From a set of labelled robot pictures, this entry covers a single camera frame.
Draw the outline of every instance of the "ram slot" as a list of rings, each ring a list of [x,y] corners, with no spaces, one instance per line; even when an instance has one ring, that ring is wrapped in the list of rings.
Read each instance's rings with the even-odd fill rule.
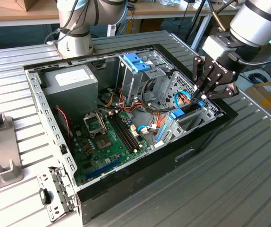
[[[123,141],[129,152],[133,152],[135,149],[139,149],[139,145],[135,139],[130,135],[128,129],[124,126],[122,120],[118,116],[112,116],[108,119],[111,125],[116,130],[116,133]]]
[[[127,129],[127,127],[122,122],[122,119],[116,115],[115,116],[116,122],[120,125],[120,128],[122,128],[125,132],[125,134],[128,136],[129,141],[133,144],[134,149],[139,149],[139,145],[137,144],[137,141],[135,138],[131,135],[130,131]]]

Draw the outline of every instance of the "metal bracket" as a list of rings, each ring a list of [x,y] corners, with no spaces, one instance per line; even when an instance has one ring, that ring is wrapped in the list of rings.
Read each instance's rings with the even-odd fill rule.
[[[77,207],[77,199],[64,168],[50,167],[37,176],[40,197],[51,222],[54,222]]]

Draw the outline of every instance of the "green circuit board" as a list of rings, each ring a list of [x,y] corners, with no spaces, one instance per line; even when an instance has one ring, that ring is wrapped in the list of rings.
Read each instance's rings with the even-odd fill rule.
[[[120,112],[119,117],[123,121],[130,122],[129,117],[125,112]],[[77,165],[77,171],[74,174],[77,186],[83,185],[104,173],[90,176],[93,172],[100,171],[101,168],[105,166],[108,166],[105,172],[109,172],[132,159],[138,158],[151,149],[149,144],[139,136],[136,138],[136,141],[139,145],[142,145],[142,147],[136,153],[130,152],[120,139],[114,127],[108,121],[107,116],[103,116],[102,119],[107,131],[104,135],[96,135],[95,138],[90,138],[85,124],[79,124],[74,127],[72,146],[74,146],[73,156]],[[91,123],[91,128],[98,127],[96,121]],[[76,130],[79,130],[81,135],[77,136]]]

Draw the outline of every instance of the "motherboard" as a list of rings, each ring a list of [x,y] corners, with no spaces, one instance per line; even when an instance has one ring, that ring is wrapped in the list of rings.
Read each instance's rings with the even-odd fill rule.
[[[74,174],[77,186],[110,170],[139,158],[151,149],[141,135],[134,135],[131,119],[125,112],[91,117],[74,126],[73,156],[77,164]]]

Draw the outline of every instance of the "wire connector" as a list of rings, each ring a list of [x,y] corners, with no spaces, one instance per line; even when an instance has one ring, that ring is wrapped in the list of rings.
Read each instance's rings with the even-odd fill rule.
[[[143,135],[148,134],[149,131],[147,130],[147,127],[142,128],[142,129],[141,129],[141,133],[142,133]]]

